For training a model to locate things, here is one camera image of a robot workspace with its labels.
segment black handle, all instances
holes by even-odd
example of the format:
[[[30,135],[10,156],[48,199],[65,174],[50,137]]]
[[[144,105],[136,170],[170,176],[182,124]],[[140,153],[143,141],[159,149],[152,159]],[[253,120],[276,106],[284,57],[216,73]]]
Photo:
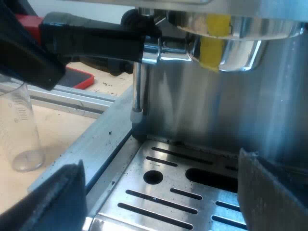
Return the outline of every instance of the black handle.
[[[142,60],[144,34],[122,25],[52,12],[40,32],[43,48],[68,61],[80,56]]]

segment red object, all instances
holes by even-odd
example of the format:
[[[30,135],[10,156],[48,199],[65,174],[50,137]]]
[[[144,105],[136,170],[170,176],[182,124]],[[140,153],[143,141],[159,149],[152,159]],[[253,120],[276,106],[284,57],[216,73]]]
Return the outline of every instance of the red object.
[[[32,37],[41,45],[39,25],[44,18],[32,15],[15,14],[18,21],[24,26],[24,28],[32,35]]]
[[[87,88],[88,86],[91,86],[94,83],[94,75],[93,74],[90,74],[90,73],[85,72],[85,71],[76,70],[76,69],[73,69],[73,68],[68,67],[68,66],[66,67],[66,70],[67,69],[73,70],[75,72],[83,73],[84,75],[88,76],[87,79],[85,79],[82,82],[79,82],[78,84],[74,85],[73,88],[85,89],[85,88]]]
[[[15,14],[18,21],[24,26],[24,28],[31,34],[31,36],[41,45],[39,25],[44,18],[32,15]],[[59,81],[59,85],[85,89],[94,83],[94,75],[76,70],[70,67],[66,67],[66,72],[63,78]]]

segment metal frame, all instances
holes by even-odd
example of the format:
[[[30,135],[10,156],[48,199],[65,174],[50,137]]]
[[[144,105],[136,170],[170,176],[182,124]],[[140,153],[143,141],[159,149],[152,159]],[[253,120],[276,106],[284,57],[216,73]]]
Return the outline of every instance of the metal frame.
[[[66,164],[83,161],[86,175],[86,189],[90,191],[100,175],[104,172],[114,156],[119,152],[130,136],[132,108],[132,87],[129,87],[105,111],[53,165],[39,176],[28,188],[33,191],[53,173]]]
[[[19,80],[1,82],[3,91],[11,91],[20,85]],[[69,112],[81,116],[98,118],[116,100],[107,94],[89,92],[56,85],[53,90],[43,90],[33,85],[27,85],[32,104]]]

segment rubber tip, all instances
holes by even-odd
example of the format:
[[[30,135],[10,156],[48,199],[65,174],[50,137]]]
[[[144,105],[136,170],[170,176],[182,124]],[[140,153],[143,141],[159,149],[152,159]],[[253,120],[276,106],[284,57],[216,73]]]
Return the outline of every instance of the rubber tip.
[[[143,111],[135,112],[133,109],[130,112],[130,120],[134,124],[138,124],[142,121]]]

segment espresso machine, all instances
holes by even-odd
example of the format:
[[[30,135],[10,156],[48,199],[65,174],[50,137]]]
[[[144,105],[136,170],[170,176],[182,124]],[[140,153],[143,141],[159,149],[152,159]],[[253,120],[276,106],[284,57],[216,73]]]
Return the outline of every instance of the espresso machine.
[[[82,160],[83,231],[307,230],[308,3],[83,1],[136,9],[117,26],[50,13],[42,48],[127,61],[133,85],[29,191]]]

